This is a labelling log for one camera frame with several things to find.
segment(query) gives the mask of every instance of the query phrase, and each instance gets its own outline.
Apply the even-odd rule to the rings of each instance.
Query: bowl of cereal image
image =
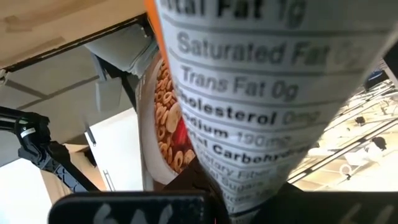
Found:
[[[155,130],[160,152],[176,173],[195,157],[168,68],[160,67],[155,88]]]
[[[163,60],[136,89],[141,151],[154,180],[168,184],[195,158],[171,74]]]

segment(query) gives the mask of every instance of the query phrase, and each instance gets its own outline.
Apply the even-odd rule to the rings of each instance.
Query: white wall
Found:
[[[94,124],[90,129],[96,145],[89,144],[107,190],[153,189],[151,179],[143,175],[138,119],[133,108]]]
[[[24,159],[0,167],[0,223],[44,224],[52,206],[40,170]]]

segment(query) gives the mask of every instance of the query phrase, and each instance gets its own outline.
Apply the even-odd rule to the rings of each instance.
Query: black object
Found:
[[[398,194],[289,192],[268,200],[252,223],[398,223]]]
[[[145,16],[139,17],[138,24],[141,25],[142,30],[145,33],[145,37],[154,37],[155,36],[154,30],[152,29],[152,26],[150,24],[150,20],[148,17],[145,17]]]
[[[379,84],[380,82],[383,82],[384,80],[387,80],[389,77],[388,75],[385,73],[385,71],[381,71],[381,74],[372,78],[372,79],[368,79],[366,80],[366,82],[364,83],[363,87],[365,88],[366,91],[370,91],[370,89],[374,86],[376,86],[377,84]]]
[[[363,125],[366,124],[365,118],[362,117],[362,116],[359,116],[359,117],[355,118],[355,122],[357,124],[359,124],[360,126],[363,126]]]
[[[229,223],[228,212],[224,206],[220,189],[208,180],[197,158],[194,158],[180,175],[164,187],[164,190],[202,190],[211,197],[212,217],[217,224]]]
[[[49,224],[213,224],[211,209],[201,191],[78,193],[52,207]]]
[[[386,145],[386,140],[383,137],[375,137],[372,138],[372,142],[374,142],[374,144],[381,149],[381,151],[384,151],[387,149]]]
[[[85,157],[87,158],[88,162],[90,162],[93,167],[97,167],[97,162],[95,161],[93,151],[91,149],[84,152]]]
[[[387,54],[384,56],[385,63],[388,65],[388,67],[390,68],[390,70],[392,71],[392,73],[396,78],[398,78],[397,59],[398,59],[398,42],[396,42],[394,46],[392,46],[390,50],[387,52]]]
[[[14,133],[21,145],[18,156],[56,175],[72,192],[98,191],[70,161],[68,149],[51,141],[48,117],[0,106],[0,130]]]
[[[136,76],[133,76],[132,74],[130,74],[128,72],[124,72],[124,71],[116,68],[115,66],[113,66],[112,64],[110,64],[109,62],[103,60],[102,58],[100,58],[98,56],[96,56],[96,58],[98,59],[101,67],[109,74],[109,76],[111,78],[120,77],[124,91],[126,92],[127,97],[129,98],[129,100],[132,104],[132,107],[137,111],[136,92],[134,91],[135,87],[131,86],[131,84],[129,83],[129,80],[128,80],[129,77],[136,77]]]

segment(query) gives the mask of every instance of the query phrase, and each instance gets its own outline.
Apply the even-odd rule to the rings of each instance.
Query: ceiling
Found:
[[[0,105],[32,111],[50,118],[52,139],[66,142],[84,133],[83,120],[95,124],[131,107],[123,92],[120,107],[100,113],[95,104],[97,76],[91,55],[79,47],[8,76],[0,86]],[[11,133],[0,133],[0,166],[17,159],[19,143]]]
[[[0,68],[5,68],[115,29],[145,7],[136,0],[0,0],[0,13]]]
[[[309,191],[398,190],[397,94],[389,80],[370,92],[358,90],[325,129],[318,141],[320,147],[311,149],[292,171],[290,178],[296,181],[294,184]],[[355,122],[359,116],[365,118],[365,125]],[[386,140],[384,152],[368,140],[376,136]],[[339,156],[337,153],[342,149],[348,152]],[[333,155],[335,159],[323,162]]]

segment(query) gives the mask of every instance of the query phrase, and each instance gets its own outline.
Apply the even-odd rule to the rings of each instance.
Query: cereal loop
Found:
[[[168,155],[168,153],[167,153],[167,150],[161,151],[161,153],[162,153],[162,157],[164,158],[164,160],[167,161],[167,159],[169,158],[169,155]]]
[[[166,107],[161,106],[156,110],[155,119],[160,120],[163,117],[163,114],[166,112]]]
[[[167,107],[168,109],[170,109],[172,106],[173,106],[173,104],[172,104],[172,102],[171,102],[171,101],[170,101],[170,102],[168,102],[168,103],[166,103],[166,107]]]
[[[162,78],[170,77],[169,70],[162,71]]]
[[[166,135],[166,128],[165,127],[160,127],[157,130],[157,139],[163,139],[165,135]]]
[[[171,135],[171,134],[168,134],[168,135],[166,136],[166,144],[167,144],[167,145],[171,145],[171,143],[172,143],[172,135]]]
[[[163,104],[170,102],[170,100],[172,100],[172,93],[171,92],[165,93],[165,95],[163,95]]]
[[[167,82],[166,89],[167,89],[167,90],[171,90],[172,87],[173,87],[173,81],[172,81],[172,80],[169,80],[169,81]]]
[[[182,162],[183,162],[183,153],[182,153],[182,151],[178,151],[175,154],[174,160],[173,160],[174,169],[179,170],[182,166]]]
[[[162,82],[157,82],[156,90],[159,90],[162,87]]]
[[[195,153],[192,149],[189,149],[185,154],[184,154],[184,159],[183,159],[183,163],[185,165],[188,165],[192,159],[195,158]]]
[[[169,111],[166,111],[166,112],[163,114],[163,117],[162,117],[162,119],[160,120],[160,124],[161,124],[161,125],[164,125],[164,124],[166,123],[166,120],[167,120],[168,115],[169,115]]]
[[[164,70],[167,70],[167,66],[166,66],[165,62],[163,62],[162,65],[160,66],[160,71],[164,71]]]
[[[163,79],[163,81],[160,82],[160,90],[165,90],[167,86],[167,80]]]
[[[173,149],[170,147],[168,149],[167,164],[171,165],[172,162],[173,162]]]
[[[167,156],[168,156],[167,153],[168,153],[169,146],[166,143],[163,143],[163,142],[160,145],[161,145],[160,146],[160,151],[162,153],[162,156],[163,156],[164,159],[167,160]]]
[[[155,101],[156,101],[156,102],[160,102],[160,101],[162,100],[162,97],[163,97],[162,92],[156,93],[156,95],[155,95]]]

